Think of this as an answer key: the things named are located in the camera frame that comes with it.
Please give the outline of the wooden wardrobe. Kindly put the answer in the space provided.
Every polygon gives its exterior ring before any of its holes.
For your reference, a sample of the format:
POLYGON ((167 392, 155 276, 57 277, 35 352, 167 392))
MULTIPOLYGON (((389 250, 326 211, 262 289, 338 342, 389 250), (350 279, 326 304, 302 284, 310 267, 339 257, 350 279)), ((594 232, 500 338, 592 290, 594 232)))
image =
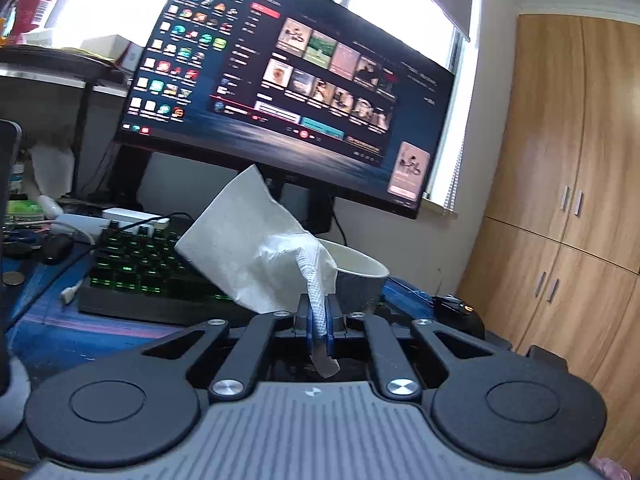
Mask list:
POLYGON ((639 29, 518 19, 500 159, 458 288, 515 350, 567 360, 608 407, 598 452, 639 468, 639 29))

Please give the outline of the black computer monitor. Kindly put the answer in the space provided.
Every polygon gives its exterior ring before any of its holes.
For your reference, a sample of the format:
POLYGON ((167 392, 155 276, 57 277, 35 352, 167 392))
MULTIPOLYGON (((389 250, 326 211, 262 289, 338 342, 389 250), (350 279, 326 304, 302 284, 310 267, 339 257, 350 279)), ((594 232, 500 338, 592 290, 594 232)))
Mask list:
POLYGON ((412 219, 453 86, 331 0, 168 0, 115 138, 412 219))

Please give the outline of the white paper towel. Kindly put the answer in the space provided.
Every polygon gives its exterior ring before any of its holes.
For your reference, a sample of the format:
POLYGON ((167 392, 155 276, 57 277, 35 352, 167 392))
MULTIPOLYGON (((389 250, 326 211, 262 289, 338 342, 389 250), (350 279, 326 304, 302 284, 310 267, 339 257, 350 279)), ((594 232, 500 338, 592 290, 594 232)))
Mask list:
POLYGON ((258 314, 295 312, 306 294, 311 362, 324 378, 340 370, 326 341, 326 296, 335 292, 337 265, 318 238, 272 198, 256 167, 227 184, 180 237, 176 251, 236 304, 258 314))

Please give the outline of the black backlit mechanical keyboard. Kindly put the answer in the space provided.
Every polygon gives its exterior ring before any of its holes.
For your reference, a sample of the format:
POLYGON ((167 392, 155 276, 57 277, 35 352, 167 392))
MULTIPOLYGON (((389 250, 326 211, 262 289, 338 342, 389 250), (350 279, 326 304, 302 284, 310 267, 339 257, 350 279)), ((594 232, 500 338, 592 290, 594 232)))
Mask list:
POLYGON ((234 303, 175 251, 180 235, 152 226, 122 228, 112 220, 102 230, 77 293, 85 314, 175 326, 221 318, 232 327, 255 313, 234 303))

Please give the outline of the red cup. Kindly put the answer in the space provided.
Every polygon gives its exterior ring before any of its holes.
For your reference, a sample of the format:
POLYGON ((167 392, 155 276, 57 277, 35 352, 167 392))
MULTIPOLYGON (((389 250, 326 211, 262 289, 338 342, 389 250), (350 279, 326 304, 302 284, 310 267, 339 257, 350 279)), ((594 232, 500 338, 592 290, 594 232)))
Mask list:
POLYGON ((8 44, 22 44, 28 32, 46 24, 58 0, 18 0, 8 44))

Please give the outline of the black computer mouse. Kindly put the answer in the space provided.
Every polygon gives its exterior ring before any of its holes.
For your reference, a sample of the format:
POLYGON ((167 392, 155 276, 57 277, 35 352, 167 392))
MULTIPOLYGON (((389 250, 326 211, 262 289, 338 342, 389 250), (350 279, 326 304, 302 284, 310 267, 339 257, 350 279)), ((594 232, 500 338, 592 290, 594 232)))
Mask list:
POLYGON ((447 295, 433 298, 436 321, 458 332, 485 339, 485 325, 478 313, 463 300, 447 295))

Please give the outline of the crumpled white tissue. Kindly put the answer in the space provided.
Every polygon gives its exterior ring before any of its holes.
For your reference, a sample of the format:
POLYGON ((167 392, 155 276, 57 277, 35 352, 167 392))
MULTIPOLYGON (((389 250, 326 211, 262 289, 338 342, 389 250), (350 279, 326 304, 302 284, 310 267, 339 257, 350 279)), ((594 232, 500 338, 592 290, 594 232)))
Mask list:
POLYGON ((29 154, 41 195, 56 200, 72 190, 75 157, 69 148, 38 143, 29 154))

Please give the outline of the black smartphone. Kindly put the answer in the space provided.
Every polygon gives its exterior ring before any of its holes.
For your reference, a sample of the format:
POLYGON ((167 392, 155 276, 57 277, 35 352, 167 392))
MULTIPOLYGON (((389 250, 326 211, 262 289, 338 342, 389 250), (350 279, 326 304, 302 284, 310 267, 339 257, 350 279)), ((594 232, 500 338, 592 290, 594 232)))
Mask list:
MULTIPOLYGON (((11 180, 13 167, 16 163, 17 153, 20 149, 22 130, 15 122, 2 119, 0 124, 0 217, 1 226, 6 222, 6 208, 11 195, 11 180)), ((1 394, 5 394, 10 385, 10 357, 6 348, 6 309, 1 306, 1 394)))

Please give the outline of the black desk shelf riser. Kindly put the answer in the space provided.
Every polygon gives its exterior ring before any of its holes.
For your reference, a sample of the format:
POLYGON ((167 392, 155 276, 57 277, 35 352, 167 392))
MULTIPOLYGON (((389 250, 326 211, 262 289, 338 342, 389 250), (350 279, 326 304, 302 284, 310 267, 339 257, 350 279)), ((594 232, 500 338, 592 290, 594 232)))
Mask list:
POLYGON ((1 68, 9 77, 33 79, 47 84, 79 84, 81 94, 70 149, 75 157, 70 196, 78 191, 80 154, 84 145, 89 106, 96 88, 124 90, 127 95, 132 73, 108 58, 77 49, 53 49, 14 44, 1 47, 1 68))

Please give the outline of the white power adapter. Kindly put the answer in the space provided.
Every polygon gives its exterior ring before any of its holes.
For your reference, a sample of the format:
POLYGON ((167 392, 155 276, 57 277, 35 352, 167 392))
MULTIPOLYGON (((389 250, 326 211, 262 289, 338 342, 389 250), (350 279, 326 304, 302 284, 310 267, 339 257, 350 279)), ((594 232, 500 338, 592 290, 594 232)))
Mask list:
POLYGON ((102 218, 129 224, 141 222, 142 224, 154 226, 154 228, 157 229, 163 229, 169 223, 168 218, 160 218, 157 214, 147 214, 146 212, 117 207, 104 209, 104 211, 102 211, 102 218))

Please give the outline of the blue desk mat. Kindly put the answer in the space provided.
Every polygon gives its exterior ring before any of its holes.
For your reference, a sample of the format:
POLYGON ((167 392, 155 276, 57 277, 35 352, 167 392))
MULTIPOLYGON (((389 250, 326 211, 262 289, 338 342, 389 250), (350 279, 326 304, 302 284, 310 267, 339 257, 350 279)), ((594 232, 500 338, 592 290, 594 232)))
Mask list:
MULTIPOLYGON (((175 325, 81 313, 77 307, 77 295, 65 307, 60 293, 65 286, 75 285, 81 274, 87 271, 89 263, 85 259, 61 276, 9 331, 8 347, 23 362, 32 388, 63 370, 182 330, 175 325)), ((3 258, 1 270, 4 273, 17 272, 22 276, 18 285, 2 284, 2 304, 9 318, 40 292, 60 269, 62 264, 46 266, 36 263, 35 259, 3 258)), ((408 326, 416 317, 436 320, 432 297, 399 278, 386 281, 381 299, 374 313, 387 318, 390 325, 408 326)), ((405 352, 423 385, 437 388, 447 373, 434 354, 427 350, 416 350, 409 344, 405 352)))

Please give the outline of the blue patterned Starbucks mug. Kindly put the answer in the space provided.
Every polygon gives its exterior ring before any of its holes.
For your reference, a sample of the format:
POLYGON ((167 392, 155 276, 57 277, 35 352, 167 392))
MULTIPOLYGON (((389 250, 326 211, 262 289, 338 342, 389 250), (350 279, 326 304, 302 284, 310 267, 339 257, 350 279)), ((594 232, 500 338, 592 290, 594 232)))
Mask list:
POLYGON ((337 267, 335 295, 344 313, 373 313, 383 295, 390 271, 375 258, 356 249, 322 240, 337 267))

